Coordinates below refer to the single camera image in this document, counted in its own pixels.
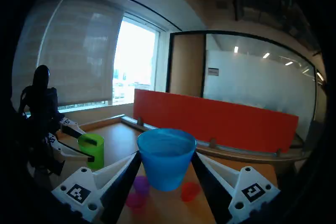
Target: sky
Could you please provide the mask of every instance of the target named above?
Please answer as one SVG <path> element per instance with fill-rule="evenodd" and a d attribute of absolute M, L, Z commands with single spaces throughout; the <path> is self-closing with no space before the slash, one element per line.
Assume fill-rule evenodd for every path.
<path fill-rule="evenodd" d="M 126 83 L 151 84 L 152 58 L 155 33 L 137 25 L 121 22 L 114 69 L 119 70 L 119 80 L 126 73 Z"/>

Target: glass wall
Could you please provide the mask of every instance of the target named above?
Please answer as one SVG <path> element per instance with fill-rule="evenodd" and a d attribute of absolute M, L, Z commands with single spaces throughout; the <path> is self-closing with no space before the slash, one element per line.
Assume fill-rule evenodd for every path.
<path fill-rule="evenodd" d="M 315 109 L 315 69 L 294 52 L 262 40 L 207 34 L 203 97 L 299 117 L 305 140 Z"/>

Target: frosted glass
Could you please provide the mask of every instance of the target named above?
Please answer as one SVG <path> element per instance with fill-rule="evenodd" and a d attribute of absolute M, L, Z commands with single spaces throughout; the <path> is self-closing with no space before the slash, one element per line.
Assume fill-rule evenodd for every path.
<path fill-rule="evenodd" d="M 274 55 L 278 49 L 268 46 Z M 306 73 L 313 73 L 313 67 L 304 66 L 305 62 L 300 62 L 303 69 L 299 63 L 286 66 L 278 59 L 263 58 L 262 53 L 251 55 L 253 50 L 247 55 L 234 53 L 233 49 L 234 45 L 232 51 L 207 50 L 206 67 L 218 68 L 219 76 L 206 72 L 204 98 L 296 115 L 297 134 L 305 140 L 315 106 L 315 78 Z"/>

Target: window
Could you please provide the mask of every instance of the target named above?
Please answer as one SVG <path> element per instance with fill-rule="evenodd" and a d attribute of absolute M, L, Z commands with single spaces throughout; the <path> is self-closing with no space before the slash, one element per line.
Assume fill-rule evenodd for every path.
<path fill-rule="evenodd" d="M 14 107 L 41 64 L 50 69 L 60 112 L 132 103 L 135 88 L 154 90 L 158 27 L 124 15 L 130 14 L 95 0 L 36 5 L 14 58 Z"/>
<path fill-rule="evenodd" d="M 159 32 L 124 17 L 114 57 L 112 104 L 134 102 L 134 89 L 154 90 Z"/>

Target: green cup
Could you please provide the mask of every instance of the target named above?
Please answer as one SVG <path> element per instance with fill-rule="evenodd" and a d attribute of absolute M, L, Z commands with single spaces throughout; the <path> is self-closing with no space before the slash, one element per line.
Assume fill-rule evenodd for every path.
<path fill-rule="evenodd" d="M 104 138 L 102 136 L 98 134 L 83 134 L 78 137 L 78 145 L 81 151 L 94 156 L 94 162 L 87 162 L 89 168 L 101 169 L 104 167 Z"/>

